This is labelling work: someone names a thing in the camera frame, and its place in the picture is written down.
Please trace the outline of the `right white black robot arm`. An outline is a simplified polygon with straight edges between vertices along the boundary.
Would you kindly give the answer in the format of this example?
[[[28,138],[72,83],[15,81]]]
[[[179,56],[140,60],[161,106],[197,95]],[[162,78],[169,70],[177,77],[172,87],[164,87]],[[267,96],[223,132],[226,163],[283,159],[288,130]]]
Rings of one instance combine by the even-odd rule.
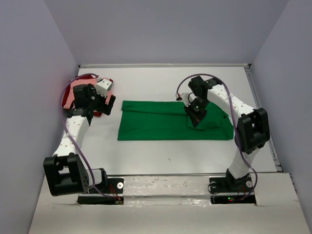
[[[228,86],[216,76],[194,74],[187,77],[189,94],[176,94],[184,103],[184,110],[191,123],[197,127],[206,117],[207,106],[215,104],[232,120],[234,140],[237,151],[224,177],[211,177],[208,185],[210,193],[235,193],[245,188],[248,194],[254,192],[257,181],[252,181],[250,172],[255,172],[252,162],[261,148],[270,140],[268,113],[265,109],[256,109],[231,94]]]

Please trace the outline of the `green t shirt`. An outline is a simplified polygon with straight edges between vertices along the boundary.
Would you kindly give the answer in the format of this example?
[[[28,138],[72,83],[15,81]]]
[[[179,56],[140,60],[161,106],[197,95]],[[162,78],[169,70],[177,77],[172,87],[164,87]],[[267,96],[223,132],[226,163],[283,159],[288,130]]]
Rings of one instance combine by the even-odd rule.
[[[234,128],[215,104],[206,107],[207,115],[197,127],[181,102],[130,101],[122,103],[119,141],[147,140],[232,140]]]

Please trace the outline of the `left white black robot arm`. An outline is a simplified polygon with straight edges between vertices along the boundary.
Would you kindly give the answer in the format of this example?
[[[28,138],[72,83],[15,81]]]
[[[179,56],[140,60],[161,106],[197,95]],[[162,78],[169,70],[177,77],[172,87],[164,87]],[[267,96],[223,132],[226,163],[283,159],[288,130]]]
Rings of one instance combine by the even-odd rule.
[[[67,116],[62,117],[64,133],[51,157],[43,162],[44,172],[52,196],[86,193],[90,188],[102,193],[108,187],[105,170],[92,169],[82,155],[84,136],[94,113],[110,115],[116,97],[110,92],[113,82],[102,79],[96,84],[73,87],[74,99]]]

